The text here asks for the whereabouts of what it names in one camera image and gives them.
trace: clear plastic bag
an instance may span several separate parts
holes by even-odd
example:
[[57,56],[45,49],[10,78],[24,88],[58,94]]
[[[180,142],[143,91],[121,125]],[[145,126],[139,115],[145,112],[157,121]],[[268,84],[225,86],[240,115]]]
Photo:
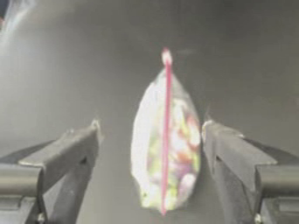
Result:
[[192,194],[201,167],[201,134],[191,97],[173,76],[167,50],[163,63],[164,70],[144,92],[135,117],[131,163],[141,206],[165,214]]

